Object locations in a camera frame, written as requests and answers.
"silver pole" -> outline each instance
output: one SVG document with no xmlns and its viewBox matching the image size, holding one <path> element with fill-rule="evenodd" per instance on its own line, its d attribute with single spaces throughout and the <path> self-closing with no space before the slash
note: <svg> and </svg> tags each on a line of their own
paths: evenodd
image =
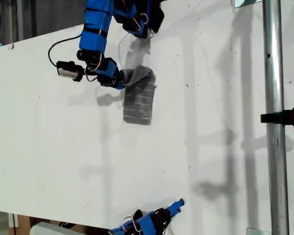
<svg viewBox="0 0 294 235">
<path fill-rule="evenodd" d="M 280 0 L 263 0 L 267 113 L 284 110 Z M 285 129 L 267 124 L 272 235 L 289 235 Z"/>
</svg>

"gray fabric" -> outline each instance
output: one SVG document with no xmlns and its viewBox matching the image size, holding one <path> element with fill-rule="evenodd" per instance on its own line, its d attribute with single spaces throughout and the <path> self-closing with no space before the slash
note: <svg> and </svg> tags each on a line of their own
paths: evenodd
<svg viewBox="0 0 294 235">
<path fill-rule="evenodd" d="M 133 70 L 124 70 L 126 86 L 123 119 L 127 123 L 150 125 L 156 77 L 145 66 Z"/>
</svg>

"white surface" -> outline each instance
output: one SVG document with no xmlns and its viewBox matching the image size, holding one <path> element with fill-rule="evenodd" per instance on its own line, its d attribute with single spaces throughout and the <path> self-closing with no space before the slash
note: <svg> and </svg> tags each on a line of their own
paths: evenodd
<svg viewBox="0 0 294 235">
<path fill-rule="evenodd" d="M 286 108 L 292 108 L 294 1 L 282 7 Z M 115 22 L 106 52 L 120 67 L 143 60 L 153 69 L 151 126 L 123 122 L 119 91 L 57 75 L 47 50 L 80 26 L 0 48 L 0 211 L 113 228 L 138 208 L 155 210 L 183 197 L 187 204 L 171 223 L 175 235 L 271 231 L 260 123 L 262 5 L 170 0 L 163 9 L 150 54 L 129 51 L 134 38 L 122 40 L 126 33 Z M 77 61 L 77 50 L 78 41 L 67 42 L 52 58 Z M 293 128 L 287 137 L 294 235 Z"/>
</svg>

